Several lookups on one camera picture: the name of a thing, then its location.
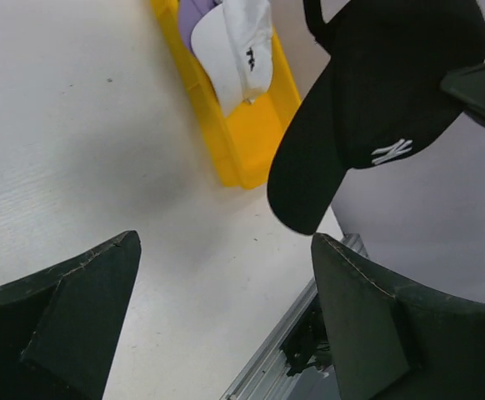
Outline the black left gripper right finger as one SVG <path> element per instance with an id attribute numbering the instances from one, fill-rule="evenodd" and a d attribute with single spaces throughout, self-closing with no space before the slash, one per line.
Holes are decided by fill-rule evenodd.
<path id="1" fill-rule="evenodd" d="M 485 303 L 424 286 L 326 234 L 311 251 L 341 398 L 485 400 Z"/>

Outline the white baseball cap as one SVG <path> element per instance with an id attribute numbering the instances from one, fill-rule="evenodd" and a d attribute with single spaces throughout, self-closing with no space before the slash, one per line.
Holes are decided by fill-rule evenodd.
<path id="1" fill-rule="evenodd" d="M 191 47 L 210 79 L 222 115 L 254 103 L 273 79 L 273 21 L 268 1 L 223 1 L 197 22 Z"/>

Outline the black baseball cap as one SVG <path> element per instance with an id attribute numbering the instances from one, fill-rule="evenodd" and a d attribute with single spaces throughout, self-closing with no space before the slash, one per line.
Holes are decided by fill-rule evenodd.
<path id="1" fill-rule="evenodd" d="M 461 114 L 440 84 L 485 59 L 485 18 L 475 1 L 347 2 L 331 19 L 303 4 L 329 62 L 302 100 L 267 180 L 275 217 L 313 235 L 346 173 L 409 158 Z"/>

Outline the yellow plastic bin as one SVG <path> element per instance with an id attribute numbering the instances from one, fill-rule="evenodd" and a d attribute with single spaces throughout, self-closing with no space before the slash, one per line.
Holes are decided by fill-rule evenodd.
<path id="1" fill-rule="evenodd" d="M 176 63 L 217 175 L 227 187 L 258 187 L 266 181 L 274 153 L 301 102 L 279 37 L 273 27 L 273 75 L 268 91 L 253 103 L 241 103 L 225 117 L 208 75 L 180 38 L 178 2 L 152 1 L 150 5 Z"/>

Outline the aluminium frame rail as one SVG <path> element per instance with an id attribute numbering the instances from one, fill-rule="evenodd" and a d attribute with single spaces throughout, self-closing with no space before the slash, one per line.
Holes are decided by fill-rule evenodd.
<path id="1" fill-rule="evenodd" d="M 340 398 L 315 277 L 311 278 L 222 398 Z"/>

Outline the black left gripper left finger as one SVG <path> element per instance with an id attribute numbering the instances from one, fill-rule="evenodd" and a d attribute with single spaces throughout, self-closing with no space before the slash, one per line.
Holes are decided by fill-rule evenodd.
<path id="1" fill-rule="evenodd" d="M 101 399 L 142 249 L 126 231 L 0 286 L 0 399 Z"/>

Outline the lavender baseball cap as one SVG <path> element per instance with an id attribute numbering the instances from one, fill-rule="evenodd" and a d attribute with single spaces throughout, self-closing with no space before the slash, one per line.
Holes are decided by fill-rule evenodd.
<path id="1" fill-rule="evenodd" d="M 180 0 L 177 9 L 177 28 L 183 45 L 194 54 L 191 44 L 193 29 L 197 23 L 222 1 Z"/>

